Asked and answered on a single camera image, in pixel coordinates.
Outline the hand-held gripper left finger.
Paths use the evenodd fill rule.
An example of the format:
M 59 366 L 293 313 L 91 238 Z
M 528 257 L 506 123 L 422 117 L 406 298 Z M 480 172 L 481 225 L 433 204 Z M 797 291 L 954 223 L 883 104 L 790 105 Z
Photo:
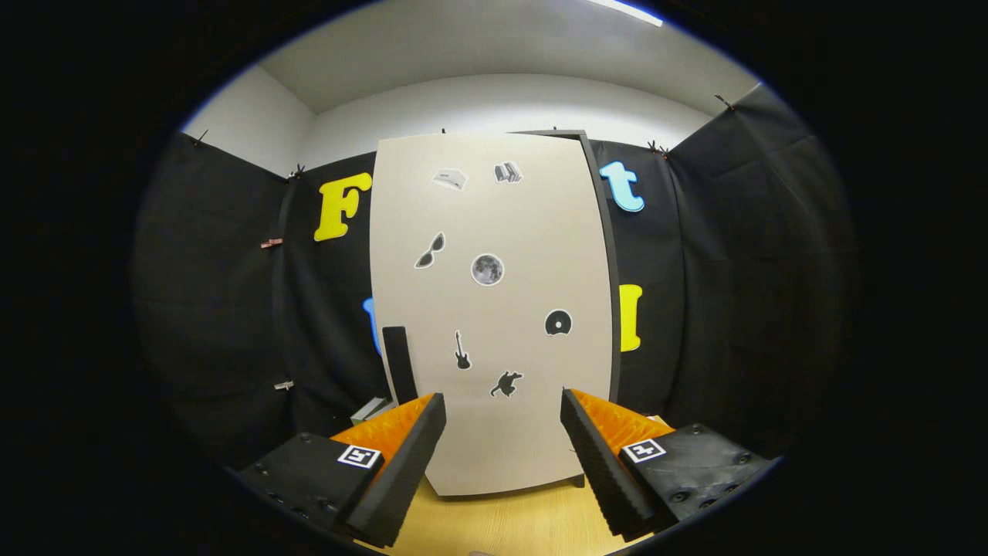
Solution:
M 318 534 L 392 547 L 445 423 L 444 395 L 423 395 L 335 436 L 297 433 L 239 481 Z

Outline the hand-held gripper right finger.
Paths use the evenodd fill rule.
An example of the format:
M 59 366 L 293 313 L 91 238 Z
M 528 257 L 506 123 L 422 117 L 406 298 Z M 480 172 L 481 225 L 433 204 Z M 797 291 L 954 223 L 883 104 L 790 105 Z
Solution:
M 702 423 L 675 429 L 575 388 L 563 390 L 559 419 L 608 529 L 624 541 L 698 520 L 777 463 Z

